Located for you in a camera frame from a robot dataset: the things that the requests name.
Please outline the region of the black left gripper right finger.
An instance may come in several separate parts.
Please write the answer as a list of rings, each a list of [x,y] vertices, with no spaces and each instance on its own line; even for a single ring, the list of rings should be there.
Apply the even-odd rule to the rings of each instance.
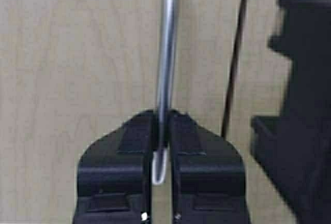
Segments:
[[[173,223],[250,223],[244,162],[188,114],[169,119]]]

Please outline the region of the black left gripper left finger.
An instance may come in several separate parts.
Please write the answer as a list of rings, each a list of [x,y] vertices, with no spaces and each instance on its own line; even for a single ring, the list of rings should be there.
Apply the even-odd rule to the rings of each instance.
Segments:
[[[145,110],[86,149],[73,223],[152,223],[154,129],[154,113]]]

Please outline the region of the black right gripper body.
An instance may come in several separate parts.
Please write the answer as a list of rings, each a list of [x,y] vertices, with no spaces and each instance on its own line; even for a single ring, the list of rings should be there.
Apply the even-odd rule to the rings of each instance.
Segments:
[[[330,223],[330,0],[277,0],[268,46],[292,62],[279,115],[251,119],[251,154],[298,223]]]

